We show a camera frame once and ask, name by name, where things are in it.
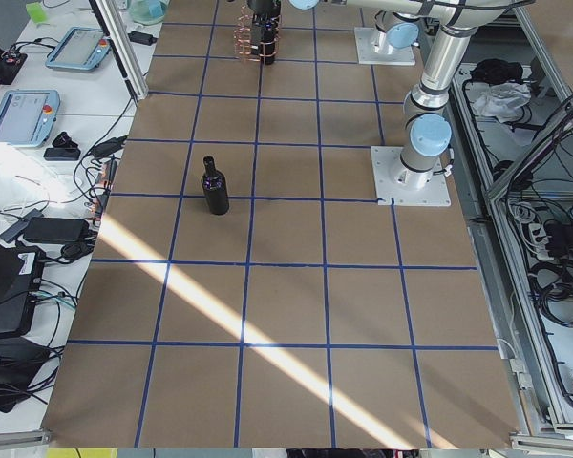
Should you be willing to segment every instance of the dark glass bottle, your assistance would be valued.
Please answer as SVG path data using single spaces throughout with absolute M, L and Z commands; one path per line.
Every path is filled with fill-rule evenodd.
M 206 203 L 210 213 L 224 215 L 229 210 L 229 196 L 227 195 L 227 182 L 223 175 L 214 165 L 214 158 L 206 156 L 203 159 L 206 169 L 202 176 L 202 189 L 206 197 Z

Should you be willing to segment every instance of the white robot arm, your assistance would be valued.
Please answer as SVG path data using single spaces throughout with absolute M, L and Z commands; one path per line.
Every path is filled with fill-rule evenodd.
M 290 0 L 301 10 L 315 7 L 321 0 Z M 441 27 L 425 63 L 420 81 L 407 95 L 404 105 L 408 143 L 400 160 L 393 164 L 392 180 L 415 192 L 431 176 L 437 157 L 452 135 L 441 117 L 448 103 L 448 90 L 469 40 L 479 26 L 492 22 L 505 11 L 535 0 L 322 0 L 342 6 L 370 7 L 389 11 L 395 22 L 412 22 L 421 17 L 439 20 Z

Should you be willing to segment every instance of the white mounting plate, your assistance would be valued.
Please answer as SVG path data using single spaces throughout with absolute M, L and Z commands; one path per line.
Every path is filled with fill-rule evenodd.
M 404 207 L 449 207 L 450 195 L 444 175 L 433 175 L 427 185 L 417 191 L 404 189 L 389 177 L 390 164 L 401 155 L 400 146 L 372 146 L 371 166 L 375 180 L 375 195 L 378 205 L 395 205 Z M 437 160 L 434 170 L 441 170 L 441 162 Z
M 394 50 L 392 54 L 379 54 L 373 50 L 371 39 L 375 29 L 368 27 L 355 27 L 354 39 L 356 41 L 356 52 L 359 56 L 359 64 L 379 64 L 379 65 L 415 65 L 414 52 L 412 47 Z

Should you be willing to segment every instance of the light blue cap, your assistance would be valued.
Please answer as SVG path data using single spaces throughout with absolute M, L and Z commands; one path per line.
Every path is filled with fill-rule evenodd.
M 300 10 L 309 10 L 314 8 L 320 0 L 289 0 L 290 4 Z
M 397 24 L 387 31 L 387 38 L 394 48 L 407 48 L 418 38 L 418 26 L 411 22 Z
M 414 121 L 410 130 L 412 146 L 423 156 L 435 157 L 445 151 L 452 128 L 439 114 L 425 114 Z

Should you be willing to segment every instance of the green tape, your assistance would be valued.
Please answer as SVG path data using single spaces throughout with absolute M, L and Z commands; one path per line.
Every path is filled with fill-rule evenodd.
M 47 22 L 47 13 L 42 9 L 42 5 L 39 2 L 26 4 L 26 10 L 34 24 Z

